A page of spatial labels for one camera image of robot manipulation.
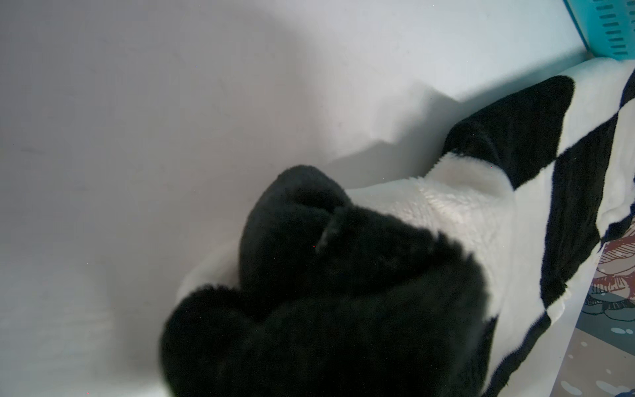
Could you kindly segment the black white checkered pillowcase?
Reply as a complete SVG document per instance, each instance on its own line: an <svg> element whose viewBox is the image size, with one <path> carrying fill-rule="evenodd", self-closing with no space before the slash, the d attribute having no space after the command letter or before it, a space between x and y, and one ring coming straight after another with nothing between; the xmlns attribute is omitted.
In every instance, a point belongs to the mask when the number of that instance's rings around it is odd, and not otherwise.
<svg viewBox="0 0 635 397"><path fill-rule="evenodd" d="M496 396L634 215L634 64L596 58L458 122L421 177L281 173L180 288L173 396Z"/></svg>

